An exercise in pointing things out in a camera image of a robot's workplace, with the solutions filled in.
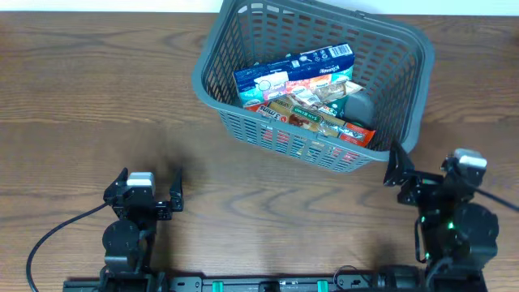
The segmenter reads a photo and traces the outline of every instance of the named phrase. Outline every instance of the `wood grain surface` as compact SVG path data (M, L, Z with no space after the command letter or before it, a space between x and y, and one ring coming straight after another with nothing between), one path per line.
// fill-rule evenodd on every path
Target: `wood grain surface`
M483 188L519 200L519 18L398 16L425 31L436 63L417 168L475 148ZM335 174L231 139L191 90L215 15L0 13L0 291L27 291L25 261L58 223L102 203L122 167L179 165L186 210L162 222L153 266L208 276L333 273L414 261L414 208L382 186L386 165ZM519 290L519 216L500 220L490 291ZM96 277L106 208L57 232L33 264L40 291Z

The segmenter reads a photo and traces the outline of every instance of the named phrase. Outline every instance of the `white wall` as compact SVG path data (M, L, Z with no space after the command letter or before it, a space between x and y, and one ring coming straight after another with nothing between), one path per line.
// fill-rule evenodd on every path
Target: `white wall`
M383 14L519 15L519 0L320 0ZM218 12L222 0L0 0L0 11Z

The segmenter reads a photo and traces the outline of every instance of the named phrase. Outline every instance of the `gray plastic basket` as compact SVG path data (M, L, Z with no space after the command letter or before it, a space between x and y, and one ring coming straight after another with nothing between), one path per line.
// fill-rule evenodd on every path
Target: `gray plastic basket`
M342 42L356 55L354 81L375 105L376 133L366 148L239 107L233 71ZM386 161L392 140L407 152L413 149L433 63L432 44L422 32L378 15L306 0L224 0L192 82L236 139L350 172Z

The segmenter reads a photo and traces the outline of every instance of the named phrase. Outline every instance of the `green connector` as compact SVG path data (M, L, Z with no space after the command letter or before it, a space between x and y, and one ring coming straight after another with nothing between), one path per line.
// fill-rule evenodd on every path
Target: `green connector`
M328 281L318 280L317 281L317 292L328 292Z
M224 282L213 282L212 292L224 292Z

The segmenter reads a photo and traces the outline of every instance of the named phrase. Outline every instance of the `basket rim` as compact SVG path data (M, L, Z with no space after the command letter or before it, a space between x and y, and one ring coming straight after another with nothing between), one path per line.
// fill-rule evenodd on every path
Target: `basket rim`
M293 125L289 125L271 118L266 118L261 114L254 113L248 111L246 109L239 108L233 105L227 105L223 102L216 101L214 98L209 96L204 88L204 84L202 82L202 73L204 68L206 67L212 50L214 49L219 36L223 33L223 23L230 17L231 14L234 13L233 5L237 0L224 0L222 3L220 13L217 16L215 23L213 24L210 33L208 34L208 38L202 48L201 55L198 61L195 64L194 70L191 73L191 83L193 86L193 91L196 96L206 105L214 108L218 111L223 111L226 113L236 114L243 116L244 118L255 120L256 122L261 122L263 124L269 124L270 127L275 127L281 131L287 131L291 134L299 135L303 138L314 140L320 143L328 144L332 147L343 148L344 150L348 150L351 152L356 152L359 155L362 155L366 158L370 158L375 161L388 161L389 159L389 150L385 151L376 151L368 148L363 148L358 145L340 140L335 137L325 136L319 133L315 133L312 131L308 131L302 128L298 128ZM321 9L327 12L332 13L340 13L345 17L358 17L362 18L366 21L371 21L373 23L384 24L386 27L390 27L391 29L399 30L401 32L407 33L410 37L414 38L420 47L420 52L422 53L422 66L419 68L418 80L416 80L416 89L414 90L415 94L419 98L413 99L413 104L410 109L409 120L406 125L406 136L404 137L401 145L406 152L410 152L416 143L418 142L418 136L420 132L420 124L422 121L423 112L425 110L425 105L427 103L427 93L429 90L429 79L432 73L432 68L434 66L435 61L435 51L432 46L431 41L425 35L424 32L415 28L414 26L406 23L402 23L400 21L396 21L393 19L388 19L386 17L380 15L373 15L370 13L366 13L363 11L350 11L344 8L332 6L329 4L325 4L317 1L309 1L309 0L285 0L287 2L296 2L298 5L304 4L309 6L311 9Z

